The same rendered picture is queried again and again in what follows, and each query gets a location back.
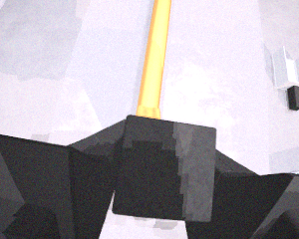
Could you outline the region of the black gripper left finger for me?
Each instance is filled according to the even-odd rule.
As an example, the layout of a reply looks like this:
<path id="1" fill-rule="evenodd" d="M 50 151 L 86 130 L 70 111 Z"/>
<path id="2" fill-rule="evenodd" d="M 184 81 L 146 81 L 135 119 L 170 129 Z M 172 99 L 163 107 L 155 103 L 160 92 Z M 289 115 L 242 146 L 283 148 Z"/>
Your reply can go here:
<path id="1" fill-rule="evenodd" d="M 53 210 L 61 239 L 99 239 L 117 186 L 125 123 L 67 144 L 0 134 L 0 198 Z"/>

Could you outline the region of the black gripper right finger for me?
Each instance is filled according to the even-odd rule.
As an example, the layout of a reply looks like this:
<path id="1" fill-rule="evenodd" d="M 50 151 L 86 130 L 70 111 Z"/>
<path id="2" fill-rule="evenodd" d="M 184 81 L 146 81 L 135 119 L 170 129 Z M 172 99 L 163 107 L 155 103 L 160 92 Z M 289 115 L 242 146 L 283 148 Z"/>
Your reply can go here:
<path id="1" fill-rule="evenodd" d="M 212 220 L 184 220 L 188 239 L 262 239 L 282 212 L 299 210 L 299 174 L 260 175 L 230 159 L 214 155 Z"/>

